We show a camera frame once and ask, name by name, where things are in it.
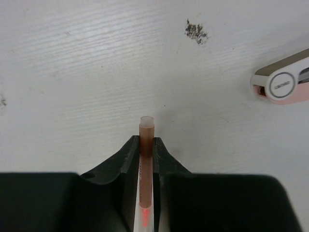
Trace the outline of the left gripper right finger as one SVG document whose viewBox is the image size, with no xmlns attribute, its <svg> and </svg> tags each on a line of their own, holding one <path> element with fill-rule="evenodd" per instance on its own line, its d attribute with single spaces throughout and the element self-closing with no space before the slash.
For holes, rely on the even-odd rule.
<svg viewBox="0 0 309 232">
<path fill-rule="evenodd" d="M 197 174 L 154 139 L 156 232 L 300 232 L 278 179 L 260 174 Z"/>
</svg>

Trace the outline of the orange highlighter pen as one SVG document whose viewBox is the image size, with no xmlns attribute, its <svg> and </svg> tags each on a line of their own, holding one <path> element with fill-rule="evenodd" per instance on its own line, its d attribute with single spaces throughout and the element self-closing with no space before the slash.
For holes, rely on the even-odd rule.
<svg viewBox="0 0 309 232">
<path fill-rule="evenodd" d="M 138 231 L 153 232 L 153 140 L 155 124 L 142 116 L 139 124 L 139 218 Z"/>
</svg>

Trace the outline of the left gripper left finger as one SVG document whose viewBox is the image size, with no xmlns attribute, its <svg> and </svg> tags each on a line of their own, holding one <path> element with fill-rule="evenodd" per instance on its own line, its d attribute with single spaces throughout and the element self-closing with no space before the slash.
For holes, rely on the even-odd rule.
<svg viewBox="0 0 309 232">
<path fill-rule="evenodd" d="M 84 174 L 1 173 L 3 232 L 131 232 L 139 138 Z"/>
</svg>

